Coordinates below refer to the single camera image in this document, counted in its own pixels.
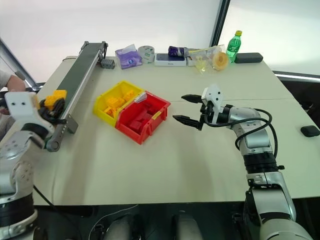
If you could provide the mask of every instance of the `red bin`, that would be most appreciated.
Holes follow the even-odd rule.
[[[146,99],[132,102],[118,116],[115,128],[142,144],[167,118],[170,102],[145,91]]]

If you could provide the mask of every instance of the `plastic bin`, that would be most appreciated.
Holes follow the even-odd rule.
[[[96,98],[93,113],[111,126],[115,126],[118,115],[144,90],[127,82],[118,82]]]
[[[146,91],[146,99],[123,108],[115,128],[142,144],[167,118],[170,102]]]

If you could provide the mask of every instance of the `purple package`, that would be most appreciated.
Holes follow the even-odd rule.
[[[116,50],[115,55],[120,61],[121,69],[128,69],[142,65],[142,58],[134,44],[123,49]]]

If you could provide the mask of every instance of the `yellow bin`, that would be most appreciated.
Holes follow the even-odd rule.
[[[95,100],[93,113],[106,123],[115,127],[119,113],[130,104],[144,90],[127,81],[118,82],[113,88],[109,89]],[[112,103],[120,100],[121,106],[116,107]]]

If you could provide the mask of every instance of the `yellow tape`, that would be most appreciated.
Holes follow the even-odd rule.
[[[159,117],[161,114],[162,114],[161,111],[156,112],[155,115],[152,116],[152,119],[153,119],[153,120],[156,120],[157,117]]]

